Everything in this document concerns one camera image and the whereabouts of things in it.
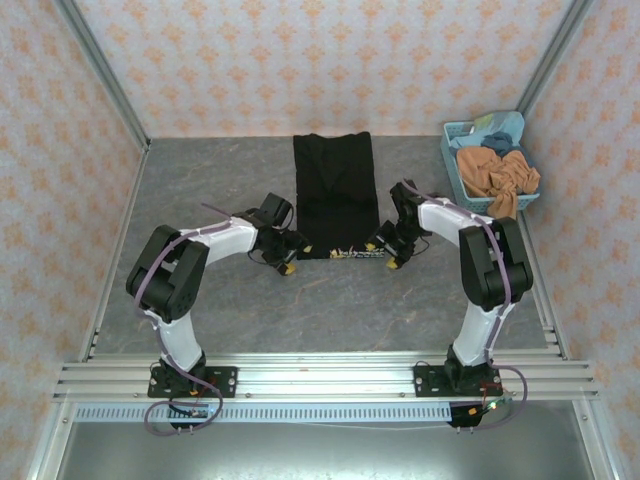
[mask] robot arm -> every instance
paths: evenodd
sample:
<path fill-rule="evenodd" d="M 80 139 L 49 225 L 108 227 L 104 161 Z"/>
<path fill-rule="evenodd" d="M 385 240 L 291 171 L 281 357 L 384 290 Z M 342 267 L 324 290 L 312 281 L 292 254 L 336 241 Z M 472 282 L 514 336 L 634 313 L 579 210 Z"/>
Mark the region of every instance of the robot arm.
<path fill-rule="evenodd" d="M 413 182 L 408 185 L 415 190 Z M 533 286 L 533 273 L 518 225 L 511 218 L 494 220 L 480 215 L 470 218 L 461 209 L 451 208 L 448 199 L 440 197 L 438 203 L 427 202 L 403 183 L 391 189 L 391 197 L 398 221 L 395 225 L 385 222 L 367 245 L 369 249 L 387 250 L 392 255 L 387 263 L 390 268 L 402 268 L 413 256 L 416 240 L 433 233 L 460 249 L 462 284 L 469 303 L 462 330 L 449 347 L 444 371 L 455 393 L 477 394 L 480 384 L 494 376 L 488 360 L 505 317 Z M 503 308 L 505 288 L 495 257 L 497 252 L 475 220 L 478 217 L 493 231 L 503 255 L 511 290 L 507 308 Z"/>
<path fill-rule="evenodd" d="M 311 246 L 301 234 L 281 226 L 291 208 L 286 200 L 269 194 L 260 208 L 231 216 L 229 225 L 224 229 L 202 227 L 178 231 L 163 225 L 153 232 L 127 279 L 127 292 L 134 297 L 165 247 L 180 236 L 194 234 L 178 244 L 165 258 L 151 277 L 141 299 L 144 313 L 157 320 L 162 342 L 182 370 L 202 378 L 206 364 L 193 332 L 191 308 L 207 265 L 236 253 L 261 250 L 266 265 L 272 266 L 281 275 L 290 275 L 294 271 L 290 262 L 297 252 L 310 250 Z M 166 364 L 164 352 L 161 367 L 164 371 L 172 370 Z M 184 384 L 179 375 L 172 375 L 172 378 L 179 384 L 176 388 L 171 386 L 173 396 L 193 391 L 187 388 L 189 386 Z"/>

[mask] marble floor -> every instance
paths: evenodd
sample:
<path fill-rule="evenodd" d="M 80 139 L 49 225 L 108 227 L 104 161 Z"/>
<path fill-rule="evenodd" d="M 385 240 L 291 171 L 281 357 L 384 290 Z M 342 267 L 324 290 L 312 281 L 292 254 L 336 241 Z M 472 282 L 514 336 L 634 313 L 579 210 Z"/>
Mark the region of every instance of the marble floor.
<path fill-rule="evenodd" d="M 380 219 L 395 219 L 389 189 L 402 177 L 453 198 L 440 137 L 373 139 Z M 156 353 L 137 318 L 125 280 L 154 228 L 219 221 L 200 207 L 230 213 L 259 206 L 274 192 L 295 204 L 291 137 L 154 140 L 101 325 L 97 353 Z M 246 255 L 205 272 L 192 316 L 208 353 L 446 350 L 462 326 L 467 299 L 457 249 L 436 236 L 399 271 L 385 259 L 297 262 L 281 277 Z M 545 345 L 531 293 L 509 316 L 498 348 Z"/>

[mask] orange patterned wall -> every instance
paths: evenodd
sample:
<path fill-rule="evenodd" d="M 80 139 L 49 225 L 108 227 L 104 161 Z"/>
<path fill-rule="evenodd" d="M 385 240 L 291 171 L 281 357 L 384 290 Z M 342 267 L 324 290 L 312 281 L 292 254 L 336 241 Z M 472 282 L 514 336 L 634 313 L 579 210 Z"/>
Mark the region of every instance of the orange patterned wall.
<path fill-rule="evenodd" d="M 640 472 L 640 4 L 596 0 L 528 119 L 536 251 Z"/>
<path fill-rule="evenodd" d="M 94 312 L 140 152 L 51 0 L 0 4 L 0 478 Z"/>
<path fill-rule="evenodd" d="M 81 0 L 151 137 L 440 134 L 513 109 L 570 0 Z"/>

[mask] blue cloth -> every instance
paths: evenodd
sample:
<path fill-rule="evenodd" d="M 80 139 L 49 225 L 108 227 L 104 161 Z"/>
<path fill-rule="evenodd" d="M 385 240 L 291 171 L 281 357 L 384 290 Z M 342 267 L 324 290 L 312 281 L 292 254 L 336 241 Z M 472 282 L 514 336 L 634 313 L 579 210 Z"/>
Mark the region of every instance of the blue cloth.
<path fill-rule="evenodd" d="M 503 132 L 511 137 L 512 145 L 519 146 L 524 130 L 524 118 L 520 112 L 494 112 L 473 122 L 474 131 L 470 135 L 455 137 L 451 147 L 479 147 L 484 138 L 496 132 Z"/>
<path fill-rule="evenodd" d="M 524 156 L 524 159 L 527 161 L 529 166 L 533 168 L 533 163 L 531 162 L 529 153 L 524 149 L 524 147 L 521 147 L 520 145 L 514 145 L 511 141 L 511 135 L 506 132 L 496 132 L 493 135 L 484 137 L 481 146 L 490 148 L 501 158 L 504 157 L 507 153 L 513 152 L 514 150 L 520 152 Z"/>
<path fill-rule="evenodd" d="M 482 140 L 481 145 L 494 150 L 499 157 L 504 157 L 513 150 L 511 135 L 505 132 L 496 132 L 492 135 L 487 135 L 484 137 L 484 140 Z"/>

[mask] orange cloth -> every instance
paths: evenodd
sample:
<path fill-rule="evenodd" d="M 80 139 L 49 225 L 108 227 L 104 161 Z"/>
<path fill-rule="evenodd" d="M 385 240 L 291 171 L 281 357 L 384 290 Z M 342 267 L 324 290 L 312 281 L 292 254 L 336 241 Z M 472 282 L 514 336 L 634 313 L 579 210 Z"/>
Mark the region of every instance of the orange cloth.
<path fill-rule="evenodd" d="M 465 147 L 458 150 L 457 161 L 467 195 L 495 197 L 487 209 L 493 218 L 516 218 L 518 194 L 535 193 L 540 183 L 538 171 L 517 150 L 500 158 L 487 147 Z"/>

